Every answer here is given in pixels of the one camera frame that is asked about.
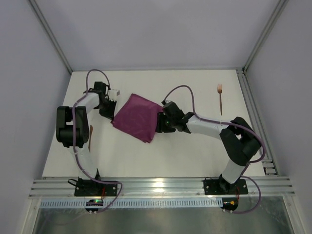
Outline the purple cloth napkin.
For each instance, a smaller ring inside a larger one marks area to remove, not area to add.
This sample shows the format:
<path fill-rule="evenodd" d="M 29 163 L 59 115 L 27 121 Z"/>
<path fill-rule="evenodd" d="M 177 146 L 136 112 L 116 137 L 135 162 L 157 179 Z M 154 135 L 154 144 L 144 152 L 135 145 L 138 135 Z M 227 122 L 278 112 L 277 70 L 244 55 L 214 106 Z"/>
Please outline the purple cloth napkin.
<path fill-rule="evenodd" d="M 160 105 L 137 94 L 131 94 L 111 123 L 116 129 L 144 143 L 150 143 L 156 133 L 157 115 L 161 112 Z"/>

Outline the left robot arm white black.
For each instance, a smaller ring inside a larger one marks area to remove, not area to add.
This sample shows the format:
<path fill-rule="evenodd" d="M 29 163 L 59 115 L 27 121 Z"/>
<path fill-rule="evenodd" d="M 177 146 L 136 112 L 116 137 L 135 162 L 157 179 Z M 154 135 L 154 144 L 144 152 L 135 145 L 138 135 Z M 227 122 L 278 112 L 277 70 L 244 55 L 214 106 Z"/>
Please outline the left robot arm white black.
<path fill-rule="evenodd" d="M 98 110 L 102 117 L 114 118 L 120 90 L 97 81 L 86 89 L 72 107 L 59 106 L 56 119 L 56 139 L 67 148 L 80 172 L 80 179 L 101 183 L 98 168 L 94 165 L 88 144 L 91 139 L 91 125 L 88 114 Z"/>

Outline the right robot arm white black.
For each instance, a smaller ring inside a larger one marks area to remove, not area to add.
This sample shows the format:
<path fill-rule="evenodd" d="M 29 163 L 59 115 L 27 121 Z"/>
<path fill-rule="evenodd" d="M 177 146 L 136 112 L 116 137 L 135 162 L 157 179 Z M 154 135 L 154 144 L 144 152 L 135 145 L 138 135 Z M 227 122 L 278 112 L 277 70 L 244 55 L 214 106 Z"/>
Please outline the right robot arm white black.
<path fill-rule="evenodd" d="M 157 114 L 157 133 L 202 134 L 221 140 L 229 157 L 226 168 L 214 185 L 207 185 L 214 194 L 233 194 L 239 190 L 238 183 L 252 157 L 259 151 L 261 142 L 248 123 L 236 117 L 230 123 L 220 123 L 197 116 L 194 112 L 183 113 L 175 102 L 168 102 Z"/>

